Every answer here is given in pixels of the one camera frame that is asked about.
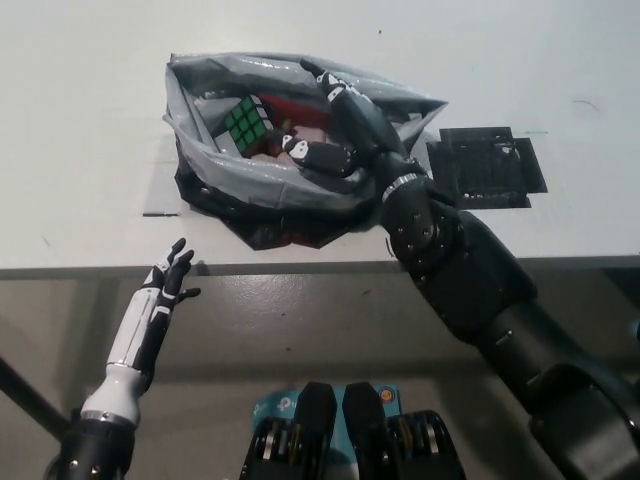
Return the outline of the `black right hand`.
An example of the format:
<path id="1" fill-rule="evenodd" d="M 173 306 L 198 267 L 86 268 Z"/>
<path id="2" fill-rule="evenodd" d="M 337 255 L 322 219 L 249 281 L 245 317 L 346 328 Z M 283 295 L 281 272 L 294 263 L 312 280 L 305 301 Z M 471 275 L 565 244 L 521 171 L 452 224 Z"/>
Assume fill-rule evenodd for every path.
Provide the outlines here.
<path id="1" fill-rule="evenodd" d="M 315 63 L 302 59 L 300 66 L 311 73 L 326 97 L 331 117 L 347 140 L 345 146 L 305 140 L 276 130 L 273 141 L 300 167 L 346 178 L 362 168 L 371 173 L 385 201 L 402 185 L 425 182 L 426 171 L 410 158 L 397 131 L 383 110 L 366 95 Z"/>

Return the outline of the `white and black left hand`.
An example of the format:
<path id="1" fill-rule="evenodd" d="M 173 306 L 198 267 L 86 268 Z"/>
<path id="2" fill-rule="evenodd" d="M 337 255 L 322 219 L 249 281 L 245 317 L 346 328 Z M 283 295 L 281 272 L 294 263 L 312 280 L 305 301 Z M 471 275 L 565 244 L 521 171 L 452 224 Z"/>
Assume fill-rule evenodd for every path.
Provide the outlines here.
<path id="1" fill-rule="evenodd" d="M 81 407 L 81 419 L 138 427 L 139 400 L 153 381 L 175 307 L 201 293 L 199 288 L 183 288 L 193 257 L 181 238 L 152 266 L 129 302 L 106 361 L 105 377 Z"/>

